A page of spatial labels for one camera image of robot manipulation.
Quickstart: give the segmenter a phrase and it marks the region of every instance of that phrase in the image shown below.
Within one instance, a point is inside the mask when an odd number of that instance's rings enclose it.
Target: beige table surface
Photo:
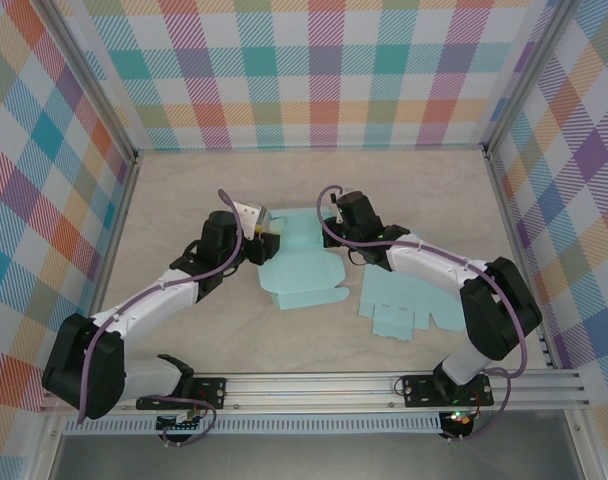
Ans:
[[[328,184],[362,190],[385,224],[469,258],[511,257],[479,151],[280,151],[145,154],[104,308],[148,286],[222,209],[217,189],[268,208],[311,207]],[[363,269],[345,259],[347,300],[280,311],[257,267],[239,271],[198,305],[153,330],[133,358],[169,353],[196,372],[432,370],[464,333],[414,331],[411,341],[371,333],[357,315]],[[545,368],[535,334],[529,368]],[[503,362],[517,367],[519,352]]]

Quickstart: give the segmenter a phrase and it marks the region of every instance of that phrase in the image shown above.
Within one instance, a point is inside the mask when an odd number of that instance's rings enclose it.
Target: gray floor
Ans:
[[[311,207],[340,183],[364,191],[385,223],[472,258],[511,256],[479,151],[283,151],[144,155],[105,307],[153,282],[222,209],[217,189],[268,208]],[[198,372],[432,370],[463,339],[438,329],[412,341],[371,333],[357,315],[363,270],[346,265],[344,302],[289,311],[244,264],[199,305],[153,330],[134,358],[169,353]],[[543,368],[535,335],[529,368]],[[517,367],[519,352],[502,362]]]
[[[507,413],[485,436],[211,435],[183,449],[155,436],[64,437],[55,480],[582,478],[559,413]]]

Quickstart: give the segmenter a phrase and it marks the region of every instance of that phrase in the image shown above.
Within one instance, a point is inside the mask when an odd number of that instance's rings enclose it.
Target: colorful plaid backdrop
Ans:
[[[553,3],[58,0],[156,149],[478,144]]]
[[[0,479],[23,468],[55,332],[88,310],[126,171],[29,0],[0,2]]]
[[[563,366],[588,383],[608,460],[608,0],[585,0],[497,166]]]

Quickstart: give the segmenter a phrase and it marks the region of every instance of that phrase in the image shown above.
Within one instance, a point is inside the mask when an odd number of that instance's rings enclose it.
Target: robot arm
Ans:
[[[541,312],[510,260],[500,257],[492,263],[471,259],[456,263],[449,258],[460,257],[422,242],[409,230],[398,225],[384,226],[362,192],[350,192],[339,198],[332,195],[331,199],[339,216],[324,223],[338,238],[360,244],[388,241],[417,245],[349,247],[367,263],[421,278],[460,299],[468,338],[433,371],[434,391],[446,403],[470,397],[470,383],[478,374],[492,361],[505,358],[519,344],[506,306],[474,270],[486,273],[506,294],[525,336],[541,323]],[[324,231],[324,244],[338,247],[343,242]]]
[[[244,239],[229,267],[233,273],[245,260],[262,265],[279,249],[278,235],[256,231],[264,220],[263,208],[244,204],[235,204],[235,208]],[[189,366],[169,355],[144,362],[129,362],[128,355],[150,330],[202,300],[230,275],[220,272],[190,281],[222,265],[234,252],[236,235],[234,215],[213,212],[204,223],[201,239],[188,245],[156,282],[134,295],[132,299],[141,298],[126,310],[121,307],[131,299],[90,318],[73,314],[64,320],[44,370],[42,386],[79,408],[86,349],[97,331],[110,321],[91,359],[86,416],[96,419],[119,401],[149,395],[190,398],[194,372]],[[157,290],[143,295],[152,287]]]

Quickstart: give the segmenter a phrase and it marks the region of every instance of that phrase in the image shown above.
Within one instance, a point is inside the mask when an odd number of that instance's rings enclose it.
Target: purple cable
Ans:
[[[199,275],[195,275],[194,277],[190,277],[190,278],[183,278],[180,280],[173,280],[170,282],[166,282],[163,286],[155,285],[154,287],[148,288],[148,289],[144,290],[143,292],[138,293],[133,298],[128,300],[126,303],[124,303],[124,305],[122,305],[120,308],[118,308],[117,311],[113,315],[111,315],[111,317],[109,317],[108,320],[106,320],[102,324],[102,326],[97,330],[97,332],[95,332],[95,335],[93,335],[93,338],[91,339],[90,343],[88,344],[88,348],[86,349],[86,355],[84,356],[84,364],[82,366],[82,379],[81,379],[81,386],[80,386],[80,409],[79,409],[79,414],[77,416],[78,424],[81,425],[82,423],[84,423],[84,419],[86,418],[86,404],[88,401],[88,377],[89,377],[89,372],[91,369],[91,359],[93,357],[93,352],[95,351],[95,346],[97,345],[97,342],[99,341],[100,337],[102,336],[102,333],[104,333],[104,331],[113,322],[115,322],[120,315],[122,315],[124,312],[126,312],[129,308],[131,308],[133,305],[135,305],[137,302],[139,302],[143,298],[148,297],[151,293],[156,292],[158,290],[162,290],[163,288],[168,288],[168,287],[172,287],[175,285],[181,285],[183,283],[197,282],[200,280],[204,280],[205,278],[212,277],[213,275],[217,275],[218,273],[226,270],[229,267],[229,265],[231,265],[231,263],[233,263],[233,261],[235,260],[235,258],[238,255],[238,253],[240,253],[240,249],[242,248],[242,238],[244,237],[244,233],[242,230],[242,221],[240,220],[240,215],[239,215],[239,213],[237,213],[235,204],[233,203],[233,200],[231,199],[231,197],[228,196],[228,193],[226,193],[222,189],[219,189],[217,191],[217,194],[219,195],[220,199],[226,205],[228,205],[230,207],[230,209],[233,211],[233,215],[235,216],[235,224],[237,225],[237,241],[235,242],[235,248],[233,249],[233,253],[231,253],[231,256],[228,257],[222,265],[214,268],[213,270],[211,270],[209,272],[201,273]]]
[[[524,373],[524,370],[526,370],[526,363],[528,360],[528,353],[526,350],[526,339],[524,338],[524,331],[522,330],[522,325],[520,325],[520,321],[517,318],[515,309],[513,308],[513,305],[511,305],[511,302],[509,301],[508,297],[502,291],[500,286],[497,283],[495,283],[495,280],[493,280],[490,276],[488,276],[483,270],[477,268],[475,265],[469,264],[466,259],[460,258],[456,255],[453,255],[452,253],[446,252],[437,247],[432,247],[430,245],[420,245],[419,243],[408,242],[408,241],[404,241],[404,240],[395,240],[395,241],[382,240],[379,242],[353,242],[351,240],[346,240],[345,238],[342,238],[339,235],[336,235],[335,233],[333,233],[331,231],[330,228],[328,228],[326,226],[326,224],[324,223],[324,218],[322,217],[322,200],[323,200],[326,192],[328,192],[329,190],[339,190],[340,195],[341,195],[344,192],[344,188],[341,185],[329,185],[324,190],[322,190],[320,192],[319,197],[317,197],[317,219],[319,220],[320,224],[322,225],[322,229],[324,230],[324,232],[326,232],[334,240],[336,240],[344,245],[347,245],[349,247],[355,247],[355,248],[386,247],[386,246],[421,248],[422,250],[426,250],[427,252],[431,252],[436,255],[439,255],[440,257],[446,258],[447,260],[450,260],[458,265],[462,265],[465,268],[469,268],[471,271],[475,272],[482,279],[484,279],[484,281],[495,291],[495,293],[502,300],[502,303],[506,307],[506,310],[508,311],[508,314],[511,317],[511,321],[513,322],[515,331],[517,332],[517,338],[518,338],[519,344],[520,344],[520,353],[521,353],[522,359],[521,359],[519,368],[513,373],[509,373],[507,370],[505,370],[504,368],[501,368],[501,367],[489,368],[484,371],[488,375],[498,375],[498,376],[506,378],[506,382],[507,382],[506,397],[504,397],[504,401],[502,402],[502,405],[500,406],[500,408],[497,411],[497,414],[495,415],[493,420],[491,420],[488,424],[486,424],[484,427],[482,427],[480,430],[478,430],[474,434],[469,435],[467,437],[467,439],[476,438],[479,435],[481,435],[482,433],[488,431],[497,422],[497,419],[500,417],[502,412],[504,412],[504,410],[506,409],[506,405],[508,405],[508,400],[509,400],[509,397],[511,396],[511,379],[517,378],[522,373]]]
[[[170,402],[178,402],[178,403],[190,403],[192,405],[204,407],[213,413],[213,420],[211,420],[211,424],[206,428],[206,430],[204,430],[201,433],[196,433],[195,435],[192,435],[188,440],[185,440],[183,442],[171,442],[166,437],[166,432],[168,431],[168,428],[165,428],[164,430],[162,430],[162,439],[166,442],[166,446],[170,445],[171,447],[177,447],[177,448],[185,447],[187,445],[190,445],[191,443],[195,443],[195,442],[203,439],[206,435],[208,435],[208,432],[210,432],[211,430],[213,430],[213,428],[215,428],[215,422],[217,421],[217,410],[215,410],[215,407],[208,402],[204,402],[202,400],[194,400],[192,398],[162,397],[162,396],[158,396],[158,395],[153,395],[148,398],[150,398],[152,400],[159,400],[162,402],[170,401]]]

